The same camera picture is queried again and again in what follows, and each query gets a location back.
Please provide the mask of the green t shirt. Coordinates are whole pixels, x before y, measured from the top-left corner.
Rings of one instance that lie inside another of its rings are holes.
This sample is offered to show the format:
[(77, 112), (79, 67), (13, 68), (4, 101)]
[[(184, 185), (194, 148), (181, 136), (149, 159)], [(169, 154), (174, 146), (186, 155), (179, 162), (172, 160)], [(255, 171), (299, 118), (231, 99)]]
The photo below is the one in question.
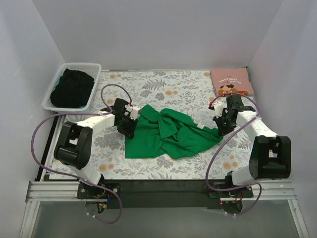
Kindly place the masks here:
[(125, 138), (125, 158), (147, 159), (167, 154), (173, 159), (195, 156), (222, 141), (217, 128), (196, 124), (189, 115), (142, 108), (133, 138)]

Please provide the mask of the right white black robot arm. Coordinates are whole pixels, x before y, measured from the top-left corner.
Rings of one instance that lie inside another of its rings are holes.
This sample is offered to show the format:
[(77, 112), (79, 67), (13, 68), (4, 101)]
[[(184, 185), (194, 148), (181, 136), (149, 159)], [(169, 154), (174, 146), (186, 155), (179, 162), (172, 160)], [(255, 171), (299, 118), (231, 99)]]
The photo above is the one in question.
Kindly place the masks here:
[(230, 95), (226, 103), (210, 103), (215, 111), (219, 135), (225, 136), (239, 126), (253, 143), (247, 166), (230, 171), (225, 177), (224, 191), (235, 197), (242, 185), (257, 180), (287, 179), (291, 174), (291, 140), (269, 129), (258, 116), (256, 109), (245, 106), (240, 95)]

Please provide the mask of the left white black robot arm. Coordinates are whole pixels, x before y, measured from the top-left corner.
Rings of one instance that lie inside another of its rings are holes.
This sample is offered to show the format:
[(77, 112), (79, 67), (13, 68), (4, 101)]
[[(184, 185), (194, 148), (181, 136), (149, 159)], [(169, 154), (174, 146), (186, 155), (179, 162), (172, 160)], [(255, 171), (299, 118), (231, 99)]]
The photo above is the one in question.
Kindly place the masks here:
[(111, 127), (128, 137), (134, 137), (140, 107), (130, 105), (124, 99), (116, 99), (113, 106), (104, 108), (95, 116), (79, 122), (65, 122), (61, 128), (54, 158), (68, 166), (80, 180), (90, 183), (88, 192), (94, 198), (105, 194), (104, 177), (90, 161), (93, 139)]

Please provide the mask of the folded pink printed t shirt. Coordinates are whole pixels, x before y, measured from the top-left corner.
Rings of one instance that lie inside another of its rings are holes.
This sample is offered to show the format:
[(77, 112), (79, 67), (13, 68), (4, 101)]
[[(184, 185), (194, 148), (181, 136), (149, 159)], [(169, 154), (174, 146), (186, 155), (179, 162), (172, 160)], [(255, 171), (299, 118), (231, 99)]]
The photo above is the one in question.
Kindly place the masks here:
[(210, 71), (214, 92), (217, 96), (236, 92), (253, 96), (247, 68), (214, 68)]

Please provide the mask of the floral patterned table mat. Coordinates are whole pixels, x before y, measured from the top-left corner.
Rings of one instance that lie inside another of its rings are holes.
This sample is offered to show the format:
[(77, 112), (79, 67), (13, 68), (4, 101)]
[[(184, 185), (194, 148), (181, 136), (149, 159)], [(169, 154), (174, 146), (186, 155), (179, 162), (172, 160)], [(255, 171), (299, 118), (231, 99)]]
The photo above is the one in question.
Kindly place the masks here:
[(223, 179), (246, 167), (248, 135), (217, 136), (208, 71), (103, 72), (91, 111), (117, 98), (142, 108), (135, 135), (115, 127), (93, 140), (91, 163), (106, 179)]

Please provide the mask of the white plastic laundry basket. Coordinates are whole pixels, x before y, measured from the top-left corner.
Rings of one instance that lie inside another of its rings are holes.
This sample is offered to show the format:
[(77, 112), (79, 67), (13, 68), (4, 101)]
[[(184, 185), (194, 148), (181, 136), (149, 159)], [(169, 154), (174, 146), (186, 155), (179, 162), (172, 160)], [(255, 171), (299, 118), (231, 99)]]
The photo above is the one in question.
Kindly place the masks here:
[(45, 94), (43, 108), (57, 113), (88, 113), (101, 69), (98, 63), (63, 64)]

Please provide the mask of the black clothes in basket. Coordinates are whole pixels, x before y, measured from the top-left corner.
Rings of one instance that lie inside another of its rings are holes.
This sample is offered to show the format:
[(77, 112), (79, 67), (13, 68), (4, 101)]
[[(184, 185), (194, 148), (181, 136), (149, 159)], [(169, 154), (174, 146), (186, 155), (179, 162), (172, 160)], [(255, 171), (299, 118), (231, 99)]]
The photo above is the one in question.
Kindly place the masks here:
[(65, 69), (51, 92), (51, 103), (57, 108), (86, 106), (94, 86), (94, 79), (85, 72)]

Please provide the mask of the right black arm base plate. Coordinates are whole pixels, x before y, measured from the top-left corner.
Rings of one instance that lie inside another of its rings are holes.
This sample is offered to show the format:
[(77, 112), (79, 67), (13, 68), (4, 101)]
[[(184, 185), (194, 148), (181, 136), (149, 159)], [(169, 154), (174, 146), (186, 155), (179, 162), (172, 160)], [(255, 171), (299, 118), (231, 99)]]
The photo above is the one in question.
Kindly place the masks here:
[(232, 191), (214, 191), (210, 190), (207, 193), (209, 198), (230, 198), (230, 199), (240, 199), (240, 198), (252, 198), (254, 196), (251, 188), (240, 188)]

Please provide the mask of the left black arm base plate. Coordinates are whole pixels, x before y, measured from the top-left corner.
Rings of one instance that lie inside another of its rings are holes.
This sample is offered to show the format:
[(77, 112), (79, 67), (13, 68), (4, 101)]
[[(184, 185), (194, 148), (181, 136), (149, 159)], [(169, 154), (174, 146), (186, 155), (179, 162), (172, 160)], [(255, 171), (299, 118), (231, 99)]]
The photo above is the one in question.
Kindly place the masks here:
[[(113, 192), (116, 191), (117, 194), (121, 192), (121, 184), (119, 183), (105, 183), (101, 184)], [(95, 186), (90, 186), (84, 183), (80, 183), (77, 190), (76, 198), (78, 199), (106, 199), (110, 196), (110, 192), (104, 191), (101, 188), (97, 188)]]

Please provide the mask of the aluminium frame rail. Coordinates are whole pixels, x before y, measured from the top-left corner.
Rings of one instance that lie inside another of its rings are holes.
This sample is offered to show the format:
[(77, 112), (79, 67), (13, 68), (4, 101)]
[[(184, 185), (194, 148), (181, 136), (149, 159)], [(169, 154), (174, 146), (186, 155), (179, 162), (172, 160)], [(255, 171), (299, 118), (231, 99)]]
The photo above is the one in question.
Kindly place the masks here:
[[(298, 200), (291, 181), (263, 181), (233, 192), (218, 192), (207, 188), (203, 180), (110, 180), (106, 187), (118, 193), (125, 207), (206, 207), (212, 211), (220, 209), (221, 202), (228, 202), (234, 195), (243, 201), (286, 200), (292, 219), (301, 238), (309, 237)], [(41, 202), (96, 202), (105, 201), (97, 189), (75, 180), (34, 181), (29, 183), (21, 238), (32, 235)]]

